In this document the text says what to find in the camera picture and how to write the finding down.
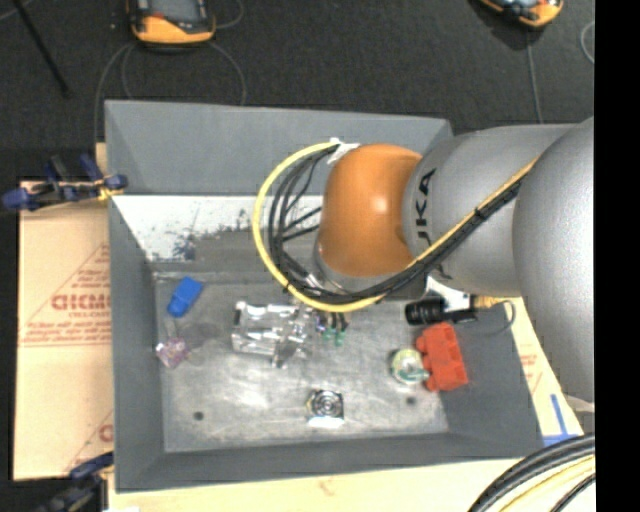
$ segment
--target white cable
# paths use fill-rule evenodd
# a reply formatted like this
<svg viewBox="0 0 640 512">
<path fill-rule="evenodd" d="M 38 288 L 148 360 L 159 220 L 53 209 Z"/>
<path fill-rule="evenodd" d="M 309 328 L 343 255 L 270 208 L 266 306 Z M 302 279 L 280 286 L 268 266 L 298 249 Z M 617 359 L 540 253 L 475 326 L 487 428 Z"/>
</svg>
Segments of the white cable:
<svg viewBox="0 0 640 512">
<path fill-rule="evenodd" d="M 113 67 L 113 64 L 118 60 L 118 57 L 122 55 L 122 53 L 125 50 L 127 50 L 128 48 L 131 48 L 135 44 L 136 44 L 135 41 L 133 41 L 133 42 L 122 45 L 118 49 L 118 51 L 111 56 L 111 59 L 109 59 L 109 62 L 107 62 L 107 65 L 102 70 L 102 76 L 100 77 L 100 81 L 98 82 L 98 87 L 96 89 L 96 96 L 95 96 L 95 102 L 93 107 L 93 141 L 94 143 L 98 142 L 98 117 L 99 117 L 100 99 L 102 97 L 102 89 L 104 87 L 104 81 L 109 75 L 109 71 Z"/>
<path fill-rule="evenodd" d="M 587 50 L 587 46 L 584 42 L 584 36 L 587 34 L 587 32 L 589 31 L 589 29 L 591 27 L 595 27 L 596 26 L 596 20 L 593 20 L 591 23 L 587 23 L 584 28 L 582 29 L 582 32 L 580 32 L 580 48 L 582 48 L 582 53 L 584 53 L 585 57 L 589 60 L 589 62 L 591 62 L 591 64 L 595 65 L 596 60 L 593 58 L 593 55 L 591 55 L 589 53 L 589 51 Z"/>
</svg>

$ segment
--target blue clamp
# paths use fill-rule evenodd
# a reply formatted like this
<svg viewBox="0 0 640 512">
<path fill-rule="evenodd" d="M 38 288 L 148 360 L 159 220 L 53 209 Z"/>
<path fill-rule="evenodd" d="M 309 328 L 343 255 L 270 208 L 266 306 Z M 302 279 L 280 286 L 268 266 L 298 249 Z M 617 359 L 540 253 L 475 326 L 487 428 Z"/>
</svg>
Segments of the blue clamp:
<svg viewBox="0 0 640 512">
<path fill-rule="evenodd" d="M 167 312 L 175 318 L 183 316 L 200 295 L 202 286 L 202 283 L 195 279 L 184 277 L 173 291 Z"/>
<path fill-rule="evenodd" d="M 58 155 L 52 156 L 44 167 L 46 180 L 30 189 L 20 187 L 5 192 L 2 195 L 3 206 L 11 211 L 34 211 L 44 206 L 95 198 L 103 189 L 123 190 L 129 184 L 122 174 L 105 177 L 87 153 L 80 155 L 80 165 L 89 181 L 78 181 L 67 172 Z"/>
<path fill-rule="evenodd" d="M 113 452 L 107 452 L 83 462 L 69 472 L 69 478 L 71 480 L 82 480 L 109 466 L 113 466 Z"/>
</svg>

